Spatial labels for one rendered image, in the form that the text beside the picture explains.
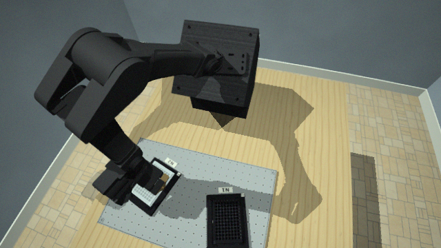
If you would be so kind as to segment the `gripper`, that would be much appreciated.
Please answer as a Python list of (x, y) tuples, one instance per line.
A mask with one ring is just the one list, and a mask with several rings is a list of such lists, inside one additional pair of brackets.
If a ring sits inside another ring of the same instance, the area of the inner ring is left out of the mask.
[[(146, 166), (145, 169), (140, 173), (146, 172), (151, 179), (148, 181), (146, 186), (146, 190), (151, 192), (153, 195), (157, 195), (159, 192), (163, 191), (166, 186), (166, 182), (169, 179), (169, 176), (167, 174), (163, 174), (163, 171), (151, 164), (149, 161), (145, 160)], [(131, 176), (138, 176), (137, 175), (131, 175)]]

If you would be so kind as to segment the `white name label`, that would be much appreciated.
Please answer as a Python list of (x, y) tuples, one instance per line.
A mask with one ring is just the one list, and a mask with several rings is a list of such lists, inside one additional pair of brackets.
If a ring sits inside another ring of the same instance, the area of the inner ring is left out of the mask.
[(219, 187), (218, 193), (231, 193), (233, 192), (232, 187)]
[(176, 167), (177, 163), (175, 163), (174, 161), (172, 161), (171, 159), (167, 158), (165, 160), (165, 162), (169, 165), (171, 165), (172, 167)]

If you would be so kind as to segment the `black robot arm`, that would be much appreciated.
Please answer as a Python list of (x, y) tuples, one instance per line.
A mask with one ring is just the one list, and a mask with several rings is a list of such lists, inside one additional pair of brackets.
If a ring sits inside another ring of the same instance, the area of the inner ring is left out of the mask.
[[(121, 206), (128, 202), (134, 182), (144, 188), (151, 177), (140, 174), (146, 166), (143, 152), (115, 117), (150, 81), (182, 74), (196, 79), (206, 74), (244, 75), (246, 66), (246, 50), (217, 50), (185, 39), (179, 44), (144, 43), (82, 28), (63, 46), (34, 98), (82, 142), (110, 159), (92, 186)], [(85, 78), (90, 81), (87, 87), (75, 87)]]

